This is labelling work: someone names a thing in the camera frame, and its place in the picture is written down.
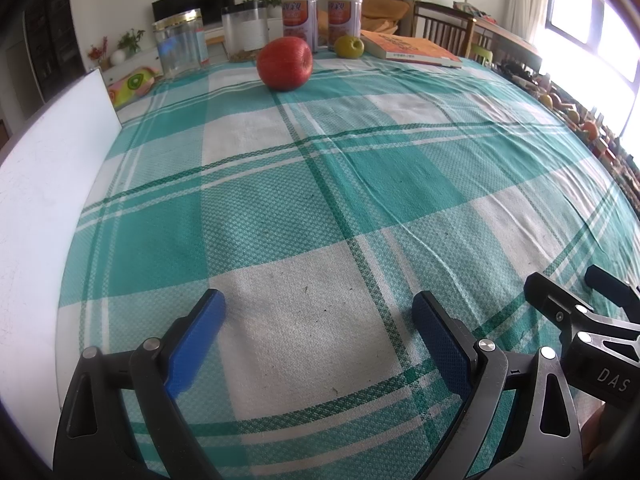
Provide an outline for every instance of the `orange and white can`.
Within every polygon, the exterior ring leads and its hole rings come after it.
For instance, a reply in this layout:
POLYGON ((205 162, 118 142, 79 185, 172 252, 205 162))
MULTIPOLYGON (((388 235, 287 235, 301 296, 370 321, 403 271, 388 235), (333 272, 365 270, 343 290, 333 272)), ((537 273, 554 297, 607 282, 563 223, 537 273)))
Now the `orange and white can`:
POLYGON ((329 0, 329 50, 341 36, 360 37, 361 15, 362 0, 329 0))
POLYGON ((318 51, 318 0, 282 0, 282 35, 306 41, 318 51))

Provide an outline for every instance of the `dark cabinet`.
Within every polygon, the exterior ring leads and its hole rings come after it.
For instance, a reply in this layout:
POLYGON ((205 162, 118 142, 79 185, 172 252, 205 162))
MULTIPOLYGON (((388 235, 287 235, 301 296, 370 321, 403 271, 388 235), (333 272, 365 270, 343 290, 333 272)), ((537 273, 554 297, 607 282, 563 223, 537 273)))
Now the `dark cabinet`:
POLYGON ((24 29, 46 102, 84 74, 69 0, 33 0, 24 11, 24 29))

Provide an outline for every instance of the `white flower pot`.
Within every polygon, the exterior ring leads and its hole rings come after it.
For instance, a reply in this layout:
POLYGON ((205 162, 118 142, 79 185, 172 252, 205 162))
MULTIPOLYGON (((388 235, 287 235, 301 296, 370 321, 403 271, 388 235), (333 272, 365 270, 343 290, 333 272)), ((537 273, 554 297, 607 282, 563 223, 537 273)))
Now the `white flower pot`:
POLYGON ((267 15, 270 18, 282 18, 282 6, 269 6, 267 7, 267 15))
POLYGON ((127 59, 127 53, 121 48, 119 48, 113 54, 111 54, 111 57, 109 58, 113 66, 119 65, 120 63, 124 63, 126 59, 127 59))

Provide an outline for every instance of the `television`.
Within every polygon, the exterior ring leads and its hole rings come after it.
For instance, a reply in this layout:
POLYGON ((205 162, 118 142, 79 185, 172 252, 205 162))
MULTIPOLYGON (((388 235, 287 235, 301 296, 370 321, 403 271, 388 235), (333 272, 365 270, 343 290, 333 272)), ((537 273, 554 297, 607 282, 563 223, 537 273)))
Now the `television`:
POLYGON ((154 10, 154 20, 162 20, 180 12, 191 9, 200 9, 202 13, 202 23, 221 23, 222 15, 220 11, 223 7, 232 6, 235 0, 158 0, 152 3, 154 10))

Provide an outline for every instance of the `book cover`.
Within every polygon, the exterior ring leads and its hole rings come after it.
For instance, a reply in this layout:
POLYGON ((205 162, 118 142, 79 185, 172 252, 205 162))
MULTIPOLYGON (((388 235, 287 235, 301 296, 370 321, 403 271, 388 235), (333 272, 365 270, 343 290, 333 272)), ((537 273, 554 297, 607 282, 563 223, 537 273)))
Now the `book cover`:
POLYGON ((424 38, 406 38, 363 30, 360 38, 367 52, 380 59, 461 67, 462 62, 446 48, 424 38))

